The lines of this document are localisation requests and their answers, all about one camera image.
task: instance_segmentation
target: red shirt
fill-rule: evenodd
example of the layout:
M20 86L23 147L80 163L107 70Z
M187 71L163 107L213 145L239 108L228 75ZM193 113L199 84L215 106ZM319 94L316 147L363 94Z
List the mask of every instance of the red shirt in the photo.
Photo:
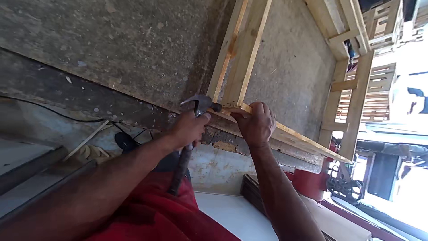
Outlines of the red shirt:
M88 241L211 241L239 239L202 213L183 178L178 196L166 193L172 172L151 172L122 203L109 224Z

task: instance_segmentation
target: hammer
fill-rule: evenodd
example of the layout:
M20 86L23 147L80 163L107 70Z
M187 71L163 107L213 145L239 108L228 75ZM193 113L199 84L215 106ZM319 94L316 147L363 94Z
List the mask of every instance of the hammer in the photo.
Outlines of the hammer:
M194 111L195 111L196 117L203 115L205 112L207 112L208 108L213 109L213 111L215 112L220 112L222 108L221 104L213 103L213 101L209 96L201 95L201 94L190 97L189 99L181 102L180 105L183 105L184 103L187 103L190 101L195 102ZM178 165L174 171L174 175L172 176L171 186L169 187L167 193L177 196L178 189L180 187L181 180L183 179L186 173L193 148L194 148L193 143L190 143L187 146L185 146L181 151L181 154L178 160Z

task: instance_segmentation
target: dark wooden board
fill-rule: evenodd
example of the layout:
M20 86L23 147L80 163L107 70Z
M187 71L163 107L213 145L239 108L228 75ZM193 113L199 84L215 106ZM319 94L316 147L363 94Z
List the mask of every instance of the dark wooden board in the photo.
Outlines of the dark wooden board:
M317 141L336 61L303 0L273 0L244 102Z
M233 6L229 0L3 0L0 46L179 112L182 100L208 88Z

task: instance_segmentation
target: hammer head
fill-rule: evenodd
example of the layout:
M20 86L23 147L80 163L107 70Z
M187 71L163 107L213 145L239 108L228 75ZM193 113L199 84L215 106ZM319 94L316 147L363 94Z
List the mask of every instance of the hammer head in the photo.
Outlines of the hammer head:
M208 108L213 109L215 112L220 112L221 111L221 104L218 103L213 103L213 101L211 100L211 98L207 95L194 95L192 97L190 97L189 99L183 101L180 103L180 105L190 102L190 101L194 101L195 102L195 116L198 117L202 114L204 114L205 112L207 112Z

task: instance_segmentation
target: hammer handle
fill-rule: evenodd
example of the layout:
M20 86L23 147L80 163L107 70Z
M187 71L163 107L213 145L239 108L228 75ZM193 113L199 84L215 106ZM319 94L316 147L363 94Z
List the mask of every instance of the hammer handle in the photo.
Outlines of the hammer handle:
M171 186L169 187L167 193L177 196L181 180L187 171L187 166L190 161L190 156L192 155L192 150L193 144L189 144L182 149L177 168L175 169L174 175L172 176Z

